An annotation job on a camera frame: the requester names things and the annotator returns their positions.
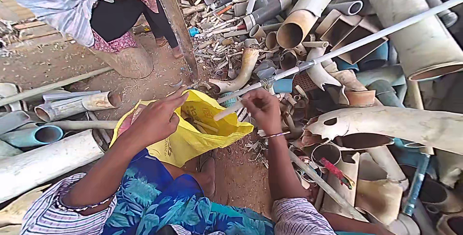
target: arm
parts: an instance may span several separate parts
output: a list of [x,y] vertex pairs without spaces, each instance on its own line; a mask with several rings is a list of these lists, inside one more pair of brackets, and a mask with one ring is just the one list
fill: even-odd
[[[259,88],[246,93],[241,102],[266,135],[281,132],[280,102],[275,96]],[[307,196],[307,190],[300,184],[289,159],[284,136],[269,139],[267,160],[269,161],[270,194],[274,200]]]
[[[182,87],[169,97],[150,103],[62,201],[71,207],[83,207],[102,202],[116,192],[132,158],[145,147],[169,137],[177,130],[179,118],[174,110],[188,98],[188,93],[182,95],[185,89]],[[94,214],[106,209],[110,202],[80,213]]]

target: blue floral dress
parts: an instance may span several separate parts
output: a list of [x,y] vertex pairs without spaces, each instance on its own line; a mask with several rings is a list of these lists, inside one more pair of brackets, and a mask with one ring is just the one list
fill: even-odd
[[130,162],[116,193],[117,205],[103,235],[155,234],[177,224],[193,234],[273,234],[274,223],[249,208],[211,202],[191,175],[172,176],[143,149]]

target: braided bracelet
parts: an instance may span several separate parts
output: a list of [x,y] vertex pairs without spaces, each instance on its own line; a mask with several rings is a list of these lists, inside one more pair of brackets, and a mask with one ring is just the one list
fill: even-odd
[[108,202],[113,196],[116,195],[116,193],[119,191],[120,189],[120,186],[119,188],[117,189],[117,191],[115,191],[111,196],[109,196],[107,199],[105,199],[104,201],[102,202],[98,202],[98,203],[95,203],[95,204],[91,204],[91,205],[87,205],[87,206],[82,206],[82,207],[71,207],[71,206],[68,206],[66,205],[64,202],[62,202],[62,198],[69,192],[69,190],[71,189],[71,187],[76,184],[77,182],[74,182],[72,184],[70,184],[68,187],[66,187],[66,189],[64,191],[61,191],[59,192],[57,195],[56,195],[56,202],[55,202],[55,206],[61,210],[66,210],[66,211],[72,211],[72,212],[79,212],[79,211],[83,211],[83,210],[86,210],[88,208],[95,208],[101,204],[105,204],[106,202]]
[[287,132],[281,132],[281,133],[276,133],[276,134],[273,134],[273,135],[269,135],[269,136],[264,136],[263,138],[266,138],[266,139],[269,139],[271,137],[277,137],[277,136],[280,136],[280,135],[286,135],[286,134],[289,134],[291,133],[290,131],[287,131]]

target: pipe opening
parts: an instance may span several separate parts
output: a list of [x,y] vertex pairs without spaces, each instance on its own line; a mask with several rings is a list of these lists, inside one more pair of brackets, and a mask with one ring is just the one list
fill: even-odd
[[60,140],[62,131],[54,125],[46,125],[35,132],[34,137],[39,142],[49,144]]
[[319,162],[321,158],[325,158],[332,164],[337,164],[341,159],[341,151],[332,144],[322,144],[317,146],[312,152],[312,160],[318,165],[322,166]]
[[113,94],[113,92],[110,92],[108,95],[108,101],[111,103],[113,107],[120,107],[122,105],[122,99],[119,94]]
[[445,188],[432,180],[427,180],[423,182],[420,192],[420,200],[423,203],[439,203],[447,199],[447,192]]
[[363,7],[363,2],[357,1],[353,3],[351,6],[349,6],[349,15],[354,15],[357,14]]
[[303,40],[302,28],[295,23],[287,23],[280,27],[277,38],[283,48],[294,48]]
[[463,69],[463,64],[445,66],[445,67],[435,68],[435,69],[427,70],[421,73],[417,73],[416,75],[411,76],[410,79],[411,80],[422,80],[422,79],[427,79],[427,78],[433,78],[433,77],[442,76],[448,73],[457,72],[462,69]]
[[463,217],[457,216],[447,220],[447,224],[455,234],[463,234]]
[[50,115],[45,110],[43,110],[42,108],[36,107],[35,108],[35,114],[37,114],[37,116],[40,119],[42,119],[43,121],[45,121],[45,122],[50,122],[51,121]]

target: foot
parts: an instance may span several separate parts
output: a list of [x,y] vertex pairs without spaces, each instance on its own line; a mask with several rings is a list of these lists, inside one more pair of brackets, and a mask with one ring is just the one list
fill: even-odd
[[200,173],[205,173],[209,178],[203,185],[204,196],[212,197],[215,194],[215,161],[217,158],[217,148],[210,150],[200,157]]
[[175,47],[175,48],[172,48],[172,55],[173,55],[174,58],[176,58],[176,59],[183,58],[183,53],[182,53],[182,51],[180,50],[180,46],[177,46],[177,47]]
[[166,40],[166,38],[164,36],[162,36],[160,38],[155,38],[155,40],[156,40],[156,45],[158,47],[162,47],[167,43],[167,40]]

